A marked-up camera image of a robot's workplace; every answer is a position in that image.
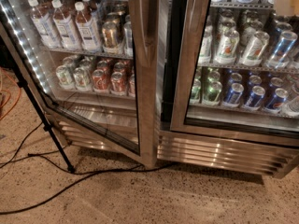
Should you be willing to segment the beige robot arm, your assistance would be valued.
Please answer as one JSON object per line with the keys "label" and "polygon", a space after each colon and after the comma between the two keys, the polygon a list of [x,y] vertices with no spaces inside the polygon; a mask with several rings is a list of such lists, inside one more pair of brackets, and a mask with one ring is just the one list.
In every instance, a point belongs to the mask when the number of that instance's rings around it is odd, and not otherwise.
{"label": "beige robot arm", "polygon": [[299,0],[274,0],[274,10],[279,16],[299,15]]}

